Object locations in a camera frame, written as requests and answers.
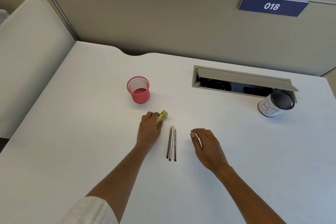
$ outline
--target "pink mesh pencil cup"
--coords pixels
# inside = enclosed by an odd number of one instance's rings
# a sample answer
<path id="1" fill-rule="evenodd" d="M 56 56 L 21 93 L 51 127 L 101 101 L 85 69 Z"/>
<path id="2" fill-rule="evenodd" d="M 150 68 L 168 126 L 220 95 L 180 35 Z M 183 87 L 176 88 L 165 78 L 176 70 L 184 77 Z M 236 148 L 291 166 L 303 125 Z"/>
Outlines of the pink mesh pencil cup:
<path id="1" fill-rule="evenodd" d="M 127 82 L 127 90 L 137 104 L 144 104 L 151 96 L 149 94 L 149 81 L 142 76 L 135 76 Z"/>

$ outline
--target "white sleeve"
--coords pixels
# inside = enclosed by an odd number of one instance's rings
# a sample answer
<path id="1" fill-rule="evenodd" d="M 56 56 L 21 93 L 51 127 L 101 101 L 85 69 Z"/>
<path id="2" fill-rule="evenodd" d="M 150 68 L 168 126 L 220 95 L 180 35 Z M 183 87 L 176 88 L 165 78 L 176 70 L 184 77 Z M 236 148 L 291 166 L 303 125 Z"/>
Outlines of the white sleeve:
<path id="1" fill-rule="evenodd" d="M 57 224 L 118 224 L 109 204 L 98 197 L 84 197 Z"/>

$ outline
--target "desk notch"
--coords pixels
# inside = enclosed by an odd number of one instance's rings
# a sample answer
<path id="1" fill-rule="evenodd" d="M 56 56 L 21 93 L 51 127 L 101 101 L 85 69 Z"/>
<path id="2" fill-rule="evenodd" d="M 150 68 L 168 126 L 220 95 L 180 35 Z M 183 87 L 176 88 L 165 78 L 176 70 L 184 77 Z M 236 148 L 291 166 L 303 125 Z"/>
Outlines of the desk notch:
<path id="1" fill-rule="evenodd" d="M 262 98 L 268 96 L 273 90 L 283 90 L 288 92 L 296 103 L 294 92 L 299 91 L 292 85 L 290 79 L 196 65 L 192 86 Z"/>

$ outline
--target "blue sign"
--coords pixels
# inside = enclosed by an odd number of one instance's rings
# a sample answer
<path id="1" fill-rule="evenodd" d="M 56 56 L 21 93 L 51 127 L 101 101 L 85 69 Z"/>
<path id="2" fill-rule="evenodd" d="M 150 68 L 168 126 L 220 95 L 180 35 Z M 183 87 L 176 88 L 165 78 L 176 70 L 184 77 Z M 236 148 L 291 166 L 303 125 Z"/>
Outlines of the blue sign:
<path id="1" fill-rule="evenodd" d="M 308 4 L 298 0 L 242 0 L 238 10 L 298 17 Z"/>

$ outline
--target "yellow sharpener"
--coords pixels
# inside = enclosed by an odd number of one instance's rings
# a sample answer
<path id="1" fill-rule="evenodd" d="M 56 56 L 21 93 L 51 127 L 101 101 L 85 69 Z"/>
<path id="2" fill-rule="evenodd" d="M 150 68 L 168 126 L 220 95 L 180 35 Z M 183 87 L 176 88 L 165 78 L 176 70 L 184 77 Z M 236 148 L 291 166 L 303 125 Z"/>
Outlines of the yellow sharpener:
<path id="1" fill-rule="evenodd" d="M 164 117 L 168 116 L 168 112 L 163 110 L 156 119 L 156 124 L 158 124 Z"/>

